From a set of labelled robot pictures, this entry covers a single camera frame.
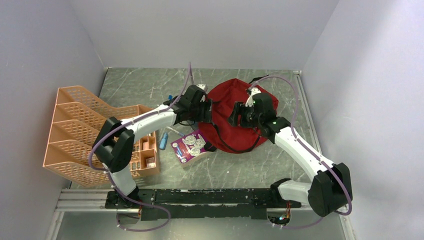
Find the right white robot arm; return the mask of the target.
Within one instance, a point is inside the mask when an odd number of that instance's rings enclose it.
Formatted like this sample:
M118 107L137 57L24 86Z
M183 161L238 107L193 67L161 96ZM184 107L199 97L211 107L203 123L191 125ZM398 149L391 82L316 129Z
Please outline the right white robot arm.
M349 168L324 157L286 118L277 116L268 93L253 89L246 102L235 102L228 123L258 130L262 137L287 152L309 177L310 183L291 179L276 182L269 197L275 207L290 201L310 206L320 217L351 213L353 194Z

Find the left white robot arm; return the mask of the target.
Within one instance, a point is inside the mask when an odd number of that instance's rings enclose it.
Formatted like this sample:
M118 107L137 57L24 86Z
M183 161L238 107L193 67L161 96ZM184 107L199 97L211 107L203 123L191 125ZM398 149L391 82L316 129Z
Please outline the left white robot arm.
M124 120L110 117L104 122L89 157L96 156L101 162L124 207L132 208L139 200L139 188L130 170L134 144L147 134L180 122L211 120L212 102L206 90L205 84L192 84L182 95L153 110Z

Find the purple sticker book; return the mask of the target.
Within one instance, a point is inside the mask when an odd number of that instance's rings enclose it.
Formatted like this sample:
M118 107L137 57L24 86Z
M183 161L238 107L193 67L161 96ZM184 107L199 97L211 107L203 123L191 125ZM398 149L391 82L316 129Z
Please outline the purple sticker book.
M171 142L170 146L179 164L185 168L212 153L204 148L207 142L207 138L204 134L197 129Z

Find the red student backpack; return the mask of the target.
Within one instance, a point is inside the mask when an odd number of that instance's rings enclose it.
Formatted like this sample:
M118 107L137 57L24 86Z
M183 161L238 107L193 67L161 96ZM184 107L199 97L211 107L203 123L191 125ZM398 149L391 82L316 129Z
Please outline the red student backpack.
M279 101L261 86L254 94L249 89L251 85L233 78L207 94L212 101L211 122L198 123L205 137L205 150L248 153L275 136L271 123L277 119Z

